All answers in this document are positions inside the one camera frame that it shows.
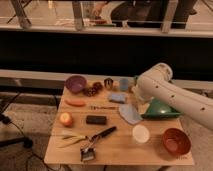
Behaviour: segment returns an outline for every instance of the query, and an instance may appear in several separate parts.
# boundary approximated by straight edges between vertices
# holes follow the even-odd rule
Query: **wooden table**
[[[137,144],[132,138],[132,128],[121,118],[118,110],[97,109],[92,110],[90,106],[118,107],[119,104],[108,102],[108,90],[101,91],[95,97],[85,97],[83,94],[73,95],[64,88],[58,114],[53,124],[53,129],[46,151],[45,162],[47,164],[89,164],[89,165],[194,165],[191,152],[181,157],[171,156],[163,147],[162,134],[171,127],[182,129],[179,119],[149,121],[143,120],[139,124],[145,125],[150,131],[150,139],[145,144]],[[136,105],[132,93],[125,93],[127,102]],[[72,107],[67,105],[65,99],[83,99],[85,107]],[[74,118],[74,126],[66,128],[59,122],[59,115],[62,112],[71,112]],[[86,115],[105,115],[107,125],[88,125]],[[106,128],[116,126],[117,130],[107,137],[101,139],[95,145],[96,159],[81,162],[80,148],[87,144],[81,141],[66,148],[59,148],[61,143],[62,130],[75,131],[89,137],[97,134]]]

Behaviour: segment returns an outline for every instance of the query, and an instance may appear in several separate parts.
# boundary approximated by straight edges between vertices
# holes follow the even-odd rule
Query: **bowl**
[[[73,75],[65,81],[65,87],[72,93],[81,92],[87,84],[87,80],[80,75]]]
[[[191,148],[188,136],[177,128],[169,128],[163,134],[163,144],[173,156],[187,154]]]

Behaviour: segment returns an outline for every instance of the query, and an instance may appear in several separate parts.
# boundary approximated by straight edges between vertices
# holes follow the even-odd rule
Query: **green object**
[[[177,118],[181,115],[180,112],[158,99],[153,99],[150,103],[146,113],[141,115],[143,118],[150,119],[164,119],[164,118]]]

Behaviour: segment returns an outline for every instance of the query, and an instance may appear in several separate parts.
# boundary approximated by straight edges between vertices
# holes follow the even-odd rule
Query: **blue object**
[[[111,93],[108,96],[108,100],[110,102],[115,102],[115,103],[125,103],[126,102],[126,96],[121,93]]]
[[[129,123],[137,124],[142,120],[141,115],[132,104],[122,104],[119,106],[120,115]]]
[[[120,79],[119,89],[120,89],[120,91],[127,91],[129,89],[129,80],[126,78]]]

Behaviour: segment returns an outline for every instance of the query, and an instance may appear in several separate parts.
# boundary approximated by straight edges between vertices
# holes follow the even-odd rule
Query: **red object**
[[[87,80],[80,75],[73,75],[69,77],[65,82],[66,88],[72,93],[81,92],[85,88],[86,84]]]
[[[86,105],[85,101],[83,101],[83,100],[65,99],[64,102],[68,105],[76,106],[76,107],[83,107]]]
[[[188,136],[177,128],[169,128],[163,134],[163,144],[173,156],[187,154],[191,148]]]
[[[62,125],[66,127],[71,127],[73,125],[73,118],[71,113],[69,112],[61,113],[59,121],[61,122]]]

